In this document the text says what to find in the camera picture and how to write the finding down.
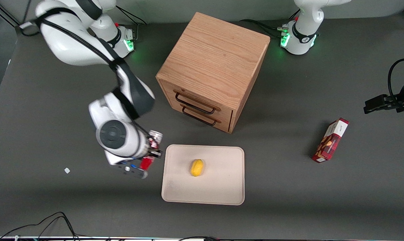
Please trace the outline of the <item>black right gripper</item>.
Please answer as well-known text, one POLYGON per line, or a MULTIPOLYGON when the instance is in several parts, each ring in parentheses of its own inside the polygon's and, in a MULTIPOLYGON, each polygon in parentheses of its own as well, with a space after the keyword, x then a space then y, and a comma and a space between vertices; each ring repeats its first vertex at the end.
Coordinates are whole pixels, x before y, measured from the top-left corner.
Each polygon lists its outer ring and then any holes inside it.
POLYGON ((160 159, 162 157, 163 152, 156 150, 159 149, 159 139, 156 137, 156 132, 139 132, 137 141, 136 160, 142 159, 149 154, 154 158, 160 159))

